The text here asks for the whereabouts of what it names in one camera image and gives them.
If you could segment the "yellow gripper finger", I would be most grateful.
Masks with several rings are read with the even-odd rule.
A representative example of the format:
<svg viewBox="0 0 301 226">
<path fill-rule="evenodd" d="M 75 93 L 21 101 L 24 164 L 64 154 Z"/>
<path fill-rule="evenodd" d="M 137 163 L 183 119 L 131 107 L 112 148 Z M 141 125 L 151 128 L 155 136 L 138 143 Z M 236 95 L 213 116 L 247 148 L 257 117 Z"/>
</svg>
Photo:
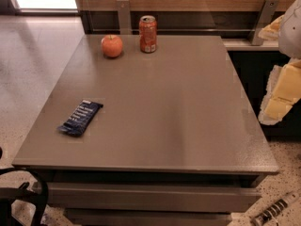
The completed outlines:
<svg viewBox="0 0 301 226">
<path fill-rule="evenodd" d="M 259 32 L 258 37 L 263 40 L 277 40 L 280 24 L 283 18 L 284 18 L 283 15 L 277 17 L 272 23 L 264 27 Z"/>
<path fill-rule="evenodd" d="M 268 77 L 259 122 L 264 125 L 277 124 L 300 99 L 301 60 L 291 59 L 283 67 L 275 65 Z"/>
</svg>

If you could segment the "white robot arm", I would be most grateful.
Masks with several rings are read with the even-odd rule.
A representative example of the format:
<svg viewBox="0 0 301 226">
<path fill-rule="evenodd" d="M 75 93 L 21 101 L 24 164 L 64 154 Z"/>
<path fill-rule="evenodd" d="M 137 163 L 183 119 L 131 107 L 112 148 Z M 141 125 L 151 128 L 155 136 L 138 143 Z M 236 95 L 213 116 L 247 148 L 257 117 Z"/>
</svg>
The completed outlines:
<svg viewBox="0 0 301 226">
<path fill-rule="evenodd" d="M 295 0 L 283 15 L 263 28 L 259 37 L 277 40 L 279 52 L 290 58 L 283 67 L 273 67 L 261 101 L 259 122 L 275 125 L 301 99 L 301 0 Z"/>
</svg>

